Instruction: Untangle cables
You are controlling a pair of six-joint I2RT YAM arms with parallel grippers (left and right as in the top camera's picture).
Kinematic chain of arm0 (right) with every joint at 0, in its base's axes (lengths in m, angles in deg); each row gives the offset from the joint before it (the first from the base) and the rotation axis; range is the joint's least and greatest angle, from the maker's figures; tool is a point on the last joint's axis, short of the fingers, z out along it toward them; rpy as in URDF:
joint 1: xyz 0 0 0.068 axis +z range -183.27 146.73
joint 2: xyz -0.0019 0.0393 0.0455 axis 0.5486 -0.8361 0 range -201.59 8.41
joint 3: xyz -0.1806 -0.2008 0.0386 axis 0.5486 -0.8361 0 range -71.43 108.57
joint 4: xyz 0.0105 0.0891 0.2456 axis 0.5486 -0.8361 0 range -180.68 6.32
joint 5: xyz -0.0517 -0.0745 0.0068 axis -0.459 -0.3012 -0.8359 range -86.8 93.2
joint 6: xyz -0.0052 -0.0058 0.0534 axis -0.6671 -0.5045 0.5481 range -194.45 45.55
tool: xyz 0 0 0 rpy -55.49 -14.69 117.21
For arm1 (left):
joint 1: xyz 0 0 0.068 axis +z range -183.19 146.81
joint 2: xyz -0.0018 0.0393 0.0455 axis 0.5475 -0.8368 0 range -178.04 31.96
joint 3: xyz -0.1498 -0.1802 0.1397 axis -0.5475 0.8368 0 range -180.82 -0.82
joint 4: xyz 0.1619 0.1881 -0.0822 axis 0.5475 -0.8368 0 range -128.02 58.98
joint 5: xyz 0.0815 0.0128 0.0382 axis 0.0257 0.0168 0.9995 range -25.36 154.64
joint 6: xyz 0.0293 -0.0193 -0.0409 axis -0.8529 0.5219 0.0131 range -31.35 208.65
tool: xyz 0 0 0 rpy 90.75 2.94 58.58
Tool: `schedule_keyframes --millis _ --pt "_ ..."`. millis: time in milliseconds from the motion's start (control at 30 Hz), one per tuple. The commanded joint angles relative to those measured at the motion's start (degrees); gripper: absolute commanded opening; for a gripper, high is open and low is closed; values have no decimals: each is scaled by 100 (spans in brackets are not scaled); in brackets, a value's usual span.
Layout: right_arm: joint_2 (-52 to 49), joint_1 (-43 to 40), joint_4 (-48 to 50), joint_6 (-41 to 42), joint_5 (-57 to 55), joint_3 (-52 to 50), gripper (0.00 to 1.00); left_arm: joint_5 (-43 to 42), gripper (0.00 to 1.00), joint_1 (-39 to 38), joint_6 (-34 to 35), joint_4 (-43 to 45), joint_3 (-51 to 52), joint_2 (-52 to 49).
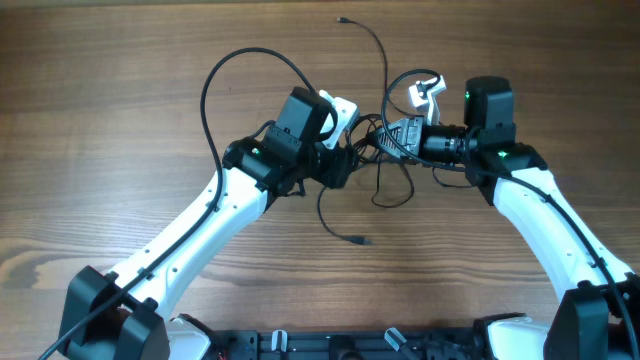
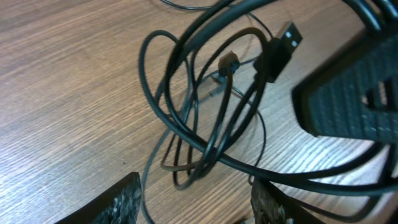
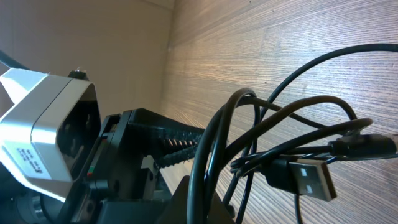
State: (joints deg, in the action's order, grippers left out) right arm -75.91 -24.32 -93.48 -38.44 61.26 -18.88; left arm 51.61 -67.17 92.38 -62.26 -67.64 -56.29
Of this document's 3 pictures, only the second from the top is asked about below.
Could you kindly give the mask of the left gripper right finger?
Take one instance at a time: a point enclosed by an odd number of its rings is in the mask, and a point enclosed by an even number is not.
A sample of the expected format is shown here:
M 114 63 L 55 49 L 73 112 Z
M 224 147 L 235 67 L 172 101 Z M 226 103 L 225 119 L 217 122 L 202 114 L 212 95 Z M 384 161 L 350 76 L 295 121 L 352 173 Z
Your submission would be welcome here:
M 251 205 L 255 224 L 323 224 L 265 179 L 254 179 Z

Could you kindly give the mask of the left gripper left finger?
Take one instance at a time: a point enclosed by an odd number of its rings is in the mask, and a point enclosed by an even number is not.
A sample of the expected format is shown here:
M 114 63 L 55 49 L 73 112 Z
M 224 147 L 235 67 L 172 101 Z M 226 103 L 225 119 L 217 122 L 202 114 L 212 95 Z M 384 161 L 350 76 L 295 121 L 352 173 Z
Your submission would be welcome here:
M 135 224 L 141 196 L 140 175 L 137 172 L 131 172 L 85 206 L 58 222 Z

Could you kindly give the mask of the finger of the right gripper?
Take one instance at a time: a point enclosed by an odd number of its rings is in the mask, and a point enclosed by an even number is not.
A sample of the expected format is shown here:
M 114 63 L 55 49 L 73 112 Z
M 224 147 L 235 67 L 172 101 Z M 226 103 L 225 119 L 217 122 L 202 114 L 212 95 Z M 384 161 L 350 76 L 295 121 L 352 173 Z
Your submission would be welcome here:
M 314 136 L 397 142 L 397 31 L 359 34 L 292 90 Z

